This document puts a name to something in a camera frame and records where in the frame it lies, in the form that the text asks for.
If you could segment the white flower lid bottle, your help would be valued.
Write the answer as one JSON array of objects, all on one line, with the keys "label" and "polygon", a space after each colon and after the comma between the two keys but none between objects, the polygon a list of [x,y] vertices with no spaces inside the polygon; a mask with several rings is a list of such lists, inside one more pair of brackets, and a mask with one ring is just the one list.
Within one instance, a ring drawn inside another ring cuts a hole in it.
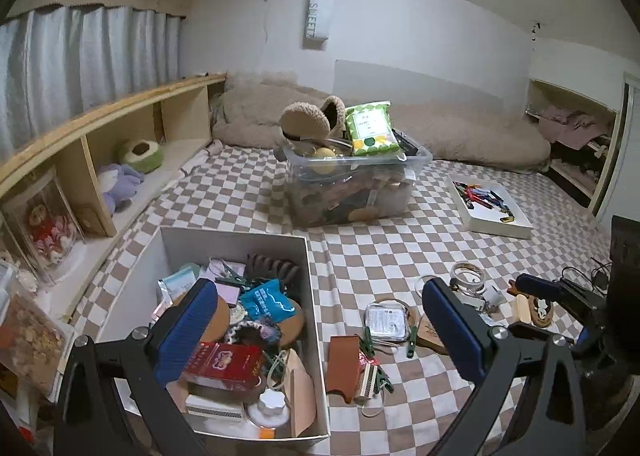
[{"label": "white flower lid bottle", "polygon": [[262,428],[281,428],[290,420],[285,394],[279,390],[266,389],[246,411],[250,421]]}]

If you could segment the white cardboard box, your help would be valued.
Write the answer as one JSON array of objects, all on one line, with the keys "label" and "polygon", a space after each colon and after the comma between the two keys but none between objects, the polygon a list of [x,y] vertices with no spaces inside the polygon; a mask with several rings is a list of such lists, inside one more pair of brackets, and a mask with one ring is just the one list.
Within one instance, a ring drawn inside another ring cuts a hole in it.
[{"label": "white cardboard box", "polygon": [[127,337],[136,327],[149,324],[160,295],[157,281],[189,262],[203,264],[211,258],[244,262],[250,254],[289,260],[298,265],[299,293],[306,320],[300,358],[314,382],[317,416],[297,438],[274,439],[278,445],[313,446],[331,435],[323,375],[323,348],[319,340],[306,239],[290,235],[166,228],[163,226],[142,249],[120,287],[96,340]]}]

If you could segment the yellow ball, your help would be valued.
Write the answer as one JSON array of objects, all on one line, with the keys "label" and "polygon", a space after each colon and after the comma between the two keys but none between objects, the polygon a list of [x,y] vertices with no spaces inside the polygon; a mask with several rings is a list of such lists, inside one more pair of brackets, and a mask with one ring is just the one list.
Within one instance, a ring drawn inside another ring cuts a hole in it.
[{"label": "yellow ball", "polygon": [[334,150],[329,147],[319,147],[308,159],[311,170],[322,176],[327,176],[335,170],[338,157]]}]

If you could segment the green wet wipes pack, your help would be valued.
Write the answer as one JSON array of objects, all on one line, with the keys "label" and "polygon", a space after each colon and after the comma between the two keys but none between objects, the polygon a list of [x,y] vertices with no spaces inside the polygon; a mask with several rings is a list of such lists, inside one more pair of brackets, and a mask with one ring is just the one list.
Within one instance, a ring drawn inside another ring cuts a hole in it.
[{"label": "green wet wipes pack", "polygon": [[378,101],[345,109],[345,124],[355,157],[395,153],[400,146],[390,121],[390,101]]}]

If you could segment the white tape rolls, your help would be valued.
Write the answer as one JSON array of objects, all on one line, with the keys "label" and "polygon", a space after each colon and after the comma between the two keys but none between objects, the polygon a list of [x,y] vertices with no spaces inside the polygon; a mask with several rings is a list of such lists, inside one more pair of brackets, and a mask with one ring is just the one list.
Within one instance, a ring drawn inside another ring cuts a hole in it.
[{"label": "white tape rolls", "polygon": [[466,294],[482,294],[485,291],[487,274],[472,262],[455,263],[451,268],[450,278],[455,280],[456,286]]}]

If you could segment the brown leather pouch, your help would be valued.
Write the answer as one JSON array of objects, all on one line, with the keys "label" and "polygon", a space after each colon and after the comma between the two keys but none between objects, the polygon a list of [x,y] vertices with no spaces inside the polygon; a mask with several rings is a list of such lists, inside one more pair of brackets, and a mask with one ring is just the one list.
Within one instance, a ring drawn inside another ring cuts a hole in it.
[{"label": "brown leather pouch", "polygon": [[333,336],[329,343],[326,392],[339,394],[350,404],[357,391],[360,375],[360,339],[356,335]]}]

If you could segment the carved wooden coaster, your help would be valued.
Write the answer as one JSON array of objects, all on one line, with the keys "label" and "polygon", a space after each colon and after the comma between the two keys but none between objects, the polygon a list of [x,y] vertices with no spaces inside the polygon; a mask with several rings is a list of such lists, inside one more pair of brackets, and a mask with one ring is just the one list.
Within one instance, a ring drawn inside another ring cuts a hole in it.
[{"label": "carved wooden coaster", "polygon": [[448,354],[446,346],[444,346],[442,339],[439,338],[434,326],[426,315],[420,317],[418,326],[416,326],[416,344],[424,348],[429,348],[438,354]]}]

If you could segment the avocado plush toy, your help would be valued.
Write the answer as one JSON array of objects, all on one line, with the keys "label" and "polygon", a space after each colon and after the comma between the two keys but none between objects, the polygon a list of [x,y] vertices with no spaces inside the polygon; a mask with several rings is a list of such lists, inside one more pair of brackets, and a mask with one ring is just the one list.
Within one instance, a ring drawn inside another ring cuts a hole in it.
[{"label": "avocado plush toy", "polygon": [[160,144],[143,138],[125,142],[119,147],[117,155],[120,164],[143,174],[160,168],[164,161],[164,152]]}]

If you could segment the doll in clear case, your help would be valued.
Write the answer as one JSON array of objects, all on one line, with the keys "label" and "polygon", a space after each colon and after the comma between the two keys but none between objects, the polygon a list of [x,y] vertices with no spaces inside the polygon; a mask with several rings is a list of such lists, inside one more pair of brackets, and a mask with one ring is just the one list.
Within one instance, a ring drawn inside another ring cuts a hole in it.
[{"label": "doll in clear case", "polygon": [[1,207],[3,216],[46,287],[70,278],[86,253],[84,234],[74,218],[54,167]]}]

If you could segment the kraft paper bag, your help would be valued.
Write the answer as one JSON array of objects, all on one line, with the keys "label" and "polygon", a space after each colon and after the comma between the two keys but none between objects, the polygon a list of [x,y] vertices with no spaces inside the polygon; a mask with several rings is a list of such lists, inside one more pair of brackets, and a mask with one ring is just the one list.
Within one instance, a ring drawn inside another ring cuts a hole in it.
[{"label": "kraft paper bag", "polygon": [[293,349],[286,351],[283,392],[290,409],[292,435],[298,438],[317,417],[314,382]]}]

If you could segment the beige fluffy blanket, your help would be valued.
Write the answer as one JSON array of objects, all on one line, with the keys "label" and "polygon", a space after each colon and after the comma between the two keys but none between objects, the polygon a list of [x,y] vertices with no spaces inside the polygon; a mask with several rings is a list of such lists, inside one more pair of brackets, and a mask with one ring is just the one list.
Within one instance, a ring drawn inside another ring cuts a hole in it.
[{"label": "beige fluffy blanket", "polygon": [[[224,92],[209,100],[213,136],[227,145],[271,150],[282,138],[279,118],[285,106],[319,106],[327,97],[326,92],[295,83],[288,72],[230,76]],[[390,119],[436,159],[521,172],[542,171],[549,163],[550,143],[522,116],[493,110],[474,114],[426,103],[394,105]]]}]

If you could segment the brown hair claw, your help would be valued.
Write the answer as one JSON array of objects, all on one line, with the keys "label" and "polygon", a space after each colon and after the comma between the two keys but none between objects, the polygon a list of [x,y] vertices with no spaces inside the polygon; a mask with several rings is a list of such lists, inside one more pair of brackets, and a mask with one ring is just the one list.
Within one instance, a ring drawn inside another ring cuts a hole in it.
[{"label": "brown hair claw", "polygon": [[285,287],[296,283],[299,273],[299,266],[289,260],[275,259],[264,254],[250,254],[247,257],[245,276],[252,280],[255,278],[278,280]]}]

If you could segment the green clothespin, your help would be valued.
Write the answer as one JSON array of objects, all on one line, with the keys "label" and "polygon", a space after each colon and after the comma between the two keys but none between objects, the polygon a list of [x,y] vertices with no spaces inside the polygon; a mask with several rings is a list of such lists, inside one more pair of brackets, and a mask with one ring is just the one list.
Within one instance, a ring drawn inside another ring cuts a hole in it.
[{"label": "green clothespin", "polygon": [[412,325],[409,327],[409,335],[407,342],[407,358],[413,358],[416,354],[416,335],[418,334],[418,326]]}]

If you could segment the white matchbox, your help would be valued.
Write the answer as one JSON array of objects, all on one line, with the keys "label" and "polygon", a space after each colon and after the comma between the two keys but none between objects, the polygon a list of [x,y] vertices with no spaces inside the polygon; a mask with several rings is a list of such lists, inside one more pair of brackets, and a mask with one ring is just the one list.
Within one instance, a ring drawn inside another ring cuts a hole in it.
[{"label": "white matchbox", "polygon": [[244,419],[243,405],[237,402],[219,401],[206,396],[189,394],[184,401],[190,415],[210,419],[241,421]]}]

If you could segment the white tray with pens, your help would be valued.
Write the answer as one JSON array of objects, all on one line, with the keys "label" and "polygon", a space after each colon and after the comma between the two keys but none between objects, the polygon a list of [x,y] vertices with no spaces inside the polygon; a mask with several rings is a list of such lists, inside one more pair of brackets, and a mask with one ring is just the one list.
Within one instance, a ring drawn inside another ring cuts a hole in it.
[{"label": "white tray with pens", "polygon": [[533,225],[501,184],[450,176],[448,190],[464,227],[475,233],[530,239]]}]

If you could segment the wooden shelf unit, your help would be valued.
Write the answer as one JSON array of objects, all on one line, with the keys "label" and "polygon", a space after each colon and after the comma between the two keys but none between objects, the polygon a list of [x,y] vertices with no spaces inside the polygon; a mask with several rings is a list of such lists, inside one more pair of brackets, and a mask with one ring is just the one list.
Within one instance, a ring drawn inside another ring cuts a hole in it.
[{"label": "wooden shelf unit", "polygon": [[50,317],[67,322],[144,208],[212,139],[224,74],[129,95],[63,124],[1,166],[1,214]]}]

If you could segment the grey window curtain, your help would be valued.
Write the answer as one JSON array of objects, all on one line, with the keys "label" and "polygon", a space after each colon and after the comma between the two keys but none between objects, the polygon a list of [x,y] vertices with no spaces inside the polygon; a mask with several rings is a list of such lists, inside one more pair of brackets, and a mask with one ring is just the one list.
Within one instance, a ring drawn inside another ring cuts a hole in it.
[{"label": "grey window curtain", "polygon": [[1,27],[1,157],[93,107],[178,79],[181,20],[121,8],[47,8]]}]

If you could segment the blue snack packet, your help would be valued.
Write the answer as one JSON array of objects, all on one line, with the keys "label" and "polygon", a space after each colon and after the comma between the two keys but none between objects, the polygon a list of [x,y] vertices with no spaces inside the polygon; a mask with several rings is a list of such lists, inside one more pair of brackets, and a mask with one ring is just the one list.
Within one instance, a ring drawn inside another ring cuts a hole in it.
[{"label": "blue snack packet", "polygon": [[281,323],[295,315],[292,301],[280,291],[278,280],[268,282],[244,292],[239,298],[240,305],[251,320],[268,318],[273,323]]}]

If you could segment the round wooden flower coaster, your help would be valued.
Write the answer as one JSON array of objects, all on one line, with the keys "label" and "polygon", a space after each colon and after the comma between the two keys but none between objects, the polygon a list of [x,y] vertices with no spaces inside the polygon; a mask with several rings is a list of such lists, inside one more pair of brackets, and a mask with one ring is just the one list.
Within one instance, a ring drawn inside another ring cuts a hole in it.
[{"label": "round wooden flower coaster", "polygon": [[552,324],[554,317],[553,303],[548,300],[528,297],[530,319],[539,328],[547,328]]}]

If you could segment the round cork coaster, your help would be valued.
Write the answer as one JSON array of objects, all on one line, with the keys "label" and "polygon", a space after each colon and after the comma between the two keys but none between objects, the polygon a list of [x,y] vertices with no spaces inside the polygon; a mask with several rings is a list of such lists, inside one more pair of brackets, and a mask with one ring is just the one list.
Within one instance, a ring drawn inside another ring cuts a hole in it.
[{"label": "round cork coaster", "polygon": [[230,326],[230,311],[224,298],[217,298],[216,311],[210,319],[205,332],[201,335],[201,342],[218,342],[226,334]]}]

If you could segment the purple plush toy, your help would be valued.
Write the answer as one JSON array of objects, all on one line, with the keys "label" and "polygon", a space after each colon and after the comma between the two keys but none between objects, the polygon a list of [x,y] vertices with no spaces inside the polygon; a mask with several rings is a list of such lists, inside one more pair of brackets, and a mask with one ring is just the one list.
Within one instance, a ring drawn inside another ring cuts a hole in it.
[{"label": "purple plush toy", "polygon": [[126,164],[108,164],[98,171],[99,189],[110,216],[137,194],[144,174]]}]

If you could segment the checkered bed sheet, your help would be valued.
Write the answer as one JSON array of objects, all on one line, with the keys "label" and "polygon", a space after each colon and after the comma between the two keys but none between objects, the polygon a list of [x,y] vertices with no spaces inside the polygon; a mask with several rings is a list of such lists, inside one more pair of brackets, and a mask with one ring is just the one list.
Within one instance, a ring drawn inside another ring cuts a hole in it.
[{"label": "checkered bed sheet", "polygon": [[[532,224],[528,239],[467,231],[448,190],[455,176],[491,180],[515,199]],[[269,150],[224,147],[153,200],[107,257],[70,321],[96,336],[140,256],[161,226],[293,235],[284,194],[285,173]],[[418,177],[403,216],[369,224],[306,231],[319,336],[356,334],[376,297],[418,300],[424,276],[447,277],[458,262],[479,265],[499,287],[521,273],[559,276],[572,266],[584,274],[608,260],[610,241],[592,216],[541,174],[518,174],[434,161]],[[420,350],[380,358],[394,390],[373,417],[329,399],[331,434],[316,455],[425,455],[471,393],[446,356]]]}]

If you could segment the white hanging paper bag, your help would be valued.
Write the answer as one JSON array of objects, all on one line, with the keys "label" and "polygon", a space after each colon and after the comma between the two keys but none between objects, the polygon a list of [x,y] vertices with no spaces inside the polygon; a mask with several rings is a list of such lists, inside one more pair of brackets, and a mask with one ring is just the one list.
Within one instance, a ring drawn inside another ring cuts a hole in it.
[{"label": "white hanging paper bag", "polygon": [[322,49],[328,42],[335,0],[308,0],[303,35],[304,49]]}]

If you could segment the beige fluffy slipper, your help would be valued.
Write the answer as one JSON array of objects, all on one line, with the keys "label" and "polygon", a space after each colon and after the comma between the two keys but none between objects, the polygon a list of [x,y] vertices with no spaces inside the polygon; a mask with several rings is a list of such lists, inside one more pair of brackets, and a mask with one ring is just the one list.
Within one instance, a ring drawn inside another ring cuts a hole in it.
[{"label": "beige fluffy slipper", "polygon": [[281,131],[290,140],[299,138],[342,138],[345,132],[344,102],[330,95],[320,106],[295,102],[283,109],[279,119]]}]

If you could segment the clear rectangular packet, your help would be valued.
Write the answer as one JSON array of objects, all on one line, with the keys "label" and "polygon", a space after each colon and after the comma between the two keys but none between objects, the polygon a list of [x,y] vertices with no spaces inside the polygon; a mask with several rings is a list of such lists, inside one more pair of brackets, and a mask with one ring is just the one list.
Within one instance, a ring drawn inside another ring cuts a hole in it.
[{"label": "clear rectangular packet", "polygon": [[409,335],[408,312],[396,301],[371,303],[364,311],[364,327],[374,340],[404,342]]}]

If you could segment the red cardboard box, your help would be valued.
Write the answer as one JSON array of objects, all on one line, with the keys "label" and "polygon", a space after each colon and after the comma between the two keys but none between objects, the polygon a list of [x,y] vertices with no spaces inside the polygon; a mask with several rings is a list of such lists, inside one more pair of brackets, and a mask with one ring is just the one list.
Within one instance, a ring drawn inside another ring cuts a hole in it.
[{"label": "red cardboard box", "polygon": [[245,392],[260,385],[264,354],[259,346],[201,342],[182,376],[192,384]]}]

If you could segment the closet shelf with clothes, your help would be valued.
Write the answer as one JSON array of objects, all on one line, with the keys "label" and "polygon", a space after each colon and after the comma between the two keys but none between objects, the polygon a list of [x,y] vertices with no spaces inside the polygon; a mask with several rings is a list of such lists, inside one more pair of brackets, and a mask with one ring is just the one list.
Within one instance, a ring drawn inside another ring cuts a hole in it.
[{"label": "closet shelf with clothes", "polygon": [[552,181],[595,216],[612,182],[626,110],[531,78],[525,115],[551,145]]}]

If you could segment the clear plastic storage bin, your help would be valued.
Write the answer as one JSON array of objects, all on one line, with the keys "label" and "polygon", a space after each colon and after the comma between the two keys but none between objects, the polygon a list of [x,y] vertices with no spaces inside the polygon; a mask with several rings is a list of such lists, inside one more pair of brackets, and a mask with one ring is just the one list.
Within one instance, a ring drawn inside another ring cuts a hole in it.
[{"label": "clear plastic storage bin", "polygon": [[[311,170],[308,157],[319,147],[337,154],[327,176]],[[285,194],[292,220],[308,228],[400,216],[408,210],[422,170],[433,155],[412,143],[410,150],[355,157],[344,140],[290,141],[274,156],[285,163]]]}]

